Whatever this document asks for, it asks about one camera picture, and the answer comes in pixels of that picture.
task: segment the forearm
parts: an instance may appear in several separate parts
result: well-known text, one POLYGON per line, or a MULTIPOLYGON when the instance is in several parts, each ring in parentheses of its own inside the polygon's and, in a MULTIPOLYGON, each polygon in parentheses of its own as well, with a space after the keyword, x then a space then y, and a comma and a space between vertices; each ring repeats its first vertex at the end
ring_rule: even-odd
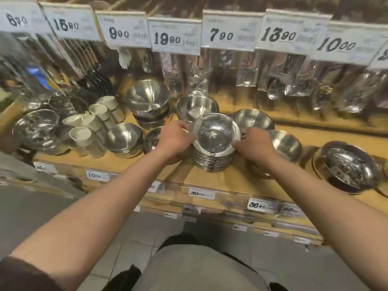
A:
POLYGON ((165 166, 153 151, 55 216, 12 253, 75 290, 118 234, 165 166))
POLYGON ((270 174, 349 267, 372 289, 388 289, 388 216, 276 157, 270 174))

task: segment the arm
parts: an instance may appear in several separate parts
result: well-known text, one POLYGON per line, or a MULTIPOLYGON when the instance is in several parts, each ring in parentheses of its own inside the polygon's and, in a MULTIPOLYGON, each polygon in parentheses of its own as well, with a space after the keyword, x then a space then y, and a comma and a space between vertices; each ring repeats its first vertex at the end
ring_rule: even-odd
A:
POLYGON ((274 177, 365 284, 372 290, 388 289, 386 214, 285 160, 267 131, 250 128, 233 145, 274 177))
POLYGON ((166 163, 195 140, 182 128, 182 121, 164 126, 154 151, 40 227, 11 256, 46 272, 62 289, 76 290, 166 163))

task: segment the hand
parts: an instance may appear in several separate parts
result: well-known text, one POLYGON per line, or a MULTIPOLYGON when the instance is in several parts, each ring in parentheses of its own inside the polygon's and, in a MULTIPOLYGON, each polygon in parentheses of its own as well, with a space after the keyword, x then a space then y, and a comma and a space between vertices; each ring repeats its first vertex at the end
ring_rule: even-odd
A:
POLYGON ((269 161, 278 158, 272 139, 266 130, 247 128, 246 137, 241 141, 233 141, 232 146, 248 160, 261 167, 268 168, 269 161))
POLYGON ((162 127, 155 150, 161 151, 167 159, 180 156, 197 139, 196 135, 189 134, 183 129, 188 130, 189 125, 181 120, 166 124, 162 127))

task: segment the person's left hand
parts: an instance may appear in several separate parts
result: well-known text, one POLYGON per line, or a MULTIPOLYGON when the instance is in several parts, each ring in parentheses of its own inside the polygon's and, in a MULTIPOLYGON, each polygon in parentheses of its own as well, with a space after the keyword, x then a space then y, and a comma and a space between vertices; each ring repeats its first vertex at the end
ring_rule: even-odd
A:
POLYGON ((181 120, 172 121, 162 127, 158 145, 155 151, 161 151, 168 159, 180 156, 197 139, 194 134, 189 134, 189 125, 181 120))

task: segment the black sleeve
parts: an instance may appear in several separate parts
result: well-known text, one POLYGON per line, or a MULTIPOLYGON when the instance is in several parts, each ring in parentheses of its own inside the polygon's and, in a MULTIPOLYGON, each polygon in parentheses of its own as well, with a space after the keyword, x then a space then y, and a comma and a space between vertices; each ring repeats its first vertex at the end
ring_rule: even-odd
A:
POLYGON ((1 291, 62 291, 47 274, 14 257, 0 261, 1 291))

